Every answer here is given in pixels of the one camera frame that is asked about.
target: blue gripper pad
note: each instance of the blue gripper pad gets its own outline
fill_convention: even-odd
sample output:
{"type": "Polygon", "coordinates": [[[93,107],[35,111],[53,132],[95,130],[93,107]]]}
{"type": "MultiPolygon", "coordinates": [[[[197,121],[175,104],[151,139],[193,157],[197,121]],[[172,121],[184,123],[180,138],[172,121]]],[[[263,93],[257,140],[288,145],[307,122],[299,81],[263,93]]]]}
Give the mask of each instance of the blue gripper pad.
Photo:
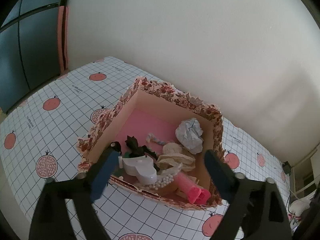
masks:
{"type": "Polygon", "coordinates": [[[118,156],[120,156],[120,153],[112,150],[109,157],[102,164],[98,174],[91,182],[90,200],[92,203],[101,197],[104,188],[108,184],[111,174],[119,164],[118,156]]]}

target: crumpled paper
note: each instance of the crumpled paper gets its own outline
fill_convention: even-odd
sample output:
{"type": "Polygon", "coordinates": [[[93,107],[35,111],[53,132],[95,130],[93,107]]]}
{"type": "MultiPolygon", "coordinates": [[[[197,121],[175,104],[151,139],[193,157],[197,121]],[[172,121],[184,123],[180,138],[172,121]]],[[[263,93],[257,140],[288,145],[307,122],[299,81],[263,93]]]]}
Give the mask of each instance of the crumpled paper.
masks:
{"type": "Polygon", "coordinates": [[[176,129],[177,139],[192,154],[202,151],[202,133],[203,130],[196,118],[182,121],[176,129]]]}

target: pomegranate print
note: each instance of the pomegranate print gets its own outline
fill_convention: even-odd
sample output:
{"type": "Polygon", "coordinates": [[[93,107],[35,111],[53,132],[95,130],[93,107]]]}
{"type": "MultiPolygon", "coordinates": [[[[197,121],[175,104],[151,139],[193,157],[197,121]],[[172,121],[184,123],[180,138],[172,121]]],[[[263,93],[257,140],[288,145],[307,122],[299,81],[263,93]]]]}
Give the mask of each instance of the pomegranate print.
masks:
{"type": "Polygon", "coordinates": [[[20,103],[20,105],[18,105],[18,107],[23,107],[23,106],[25,106],[25,105],[27,104],[27,102],[28,102],[28,99],[22,101],[22,102],[20,103]]]}
{"type": "Polygon", "coordinates": [[[43,104],[43,109],[50,111],[56,109],[60,105],[60,99],[54,96],[54,98],[50,98],[43,104]]]}
{"type": "Polygon", "coordinates": [[[228,154],[224,157],[224,162],[229,165],[230,169],[239,167],[240,161],[237,155],[228,151],[228,154]]]}
{"type": "Polygon", "coordinates": [[[210,217],[202,225],[202,233],[205,236],[212,236],[220,224],[223,216],[220,214],[213,214],[210,212],[210,217]]]}
{"type": "Polygon", "coordinates": [[[129,233],[121,236],[119,240],[152,240],[152,238],[143,234],[129,233]]]}
{"type": "Polygon", "coordinates": [[[91,114],[91,122],[93,122],[94,124],[97,123],[98,118],[101,114],[105,113],[107,110],[109,110],[108,108],[105,108],[104,106],[101,106],[100,109],[95,110],[92,114],[91,114]]]}
{"type": "Polygon", "coordinates": [[[98,60],[96,60],[94,62],[103,62],[103,61],[104,61],[104,58],[101,58],[101,59],[98,59],[98,60]]]}
{"type": "Polygon", "coordinates": [[[89,79],[92,81],[102,81],[107,78],[107,75],[98,72],[89,76],[89,79]]]}
{"type": "Polygon", "coordinates": [[[260,167],[263,167],[266,164],[266,161],[261,153],[257,153],[257,161],[260,167]]]}
{"type": "Polygon", "coordinates": [[[64,74],[64,75],[62,75],[62,76],[59,76],[57,79],[64,79],[64,78],[66,78],[68,76],[68,73],[67,74],[64,74]]]}
{"type": "Polygon", "coordinates": [[[281,172],[281,179],[282,179],[283,181],[285,181],[285,174],[284,174],[283,171],[281,172]]]}
{"type": "Polygon", "coordinates": [[[13,132],[14,131],[12,131],[12,133],[9,133],[4,140],[4,147],[7,150],[12,149],[14,144],[16,143],[16,135],[13,132]]]}
{"type": "Polygon", "coordinates": [[[48,154],[49,151],[45,151],[45,156],[40,157],[36,164],[37,174],[44,179],[52,177],[58,169],[57,160],[48,154]]]}

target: white plastic toy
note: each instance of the white plastic toy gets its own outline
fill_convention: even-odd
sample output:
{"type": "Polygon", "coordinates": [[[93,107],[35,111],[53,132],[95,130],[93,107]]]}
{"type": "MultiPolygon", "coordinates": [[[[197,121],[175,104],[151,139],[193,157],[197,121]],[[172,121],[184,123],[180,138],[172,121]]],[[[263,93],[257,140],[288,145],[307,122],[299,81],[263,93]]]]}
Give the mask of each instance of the white plastic toy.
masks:
{"type": "Polygon", "coordinates": [[[153,159],[149,156],[123,158],[123,168],[130,176],[136,176],[143,185],[154,184],[157,181],[157,171],[153,167],[153,159]]]}

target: beige fabric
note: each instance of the beige fabric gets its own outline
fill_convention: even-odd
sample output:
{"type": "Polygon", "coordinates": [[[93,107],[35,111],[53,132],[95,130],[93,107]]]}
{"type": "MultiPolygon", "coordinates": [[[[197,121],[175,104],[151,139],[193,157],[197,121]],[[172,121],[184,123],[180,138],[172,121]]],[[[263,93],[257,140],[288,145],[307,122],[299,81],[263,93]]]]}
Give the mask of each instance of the beige fabric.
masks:
{"type": "Polygon", "coordinates": [[[193,155],[177,143],[167,143],[163,149],[163,154],[158,157],[156,165],[161,170],[178,166],[182,163],[184,172],[191,171],[195,168],[195,158],[193,155]]]}

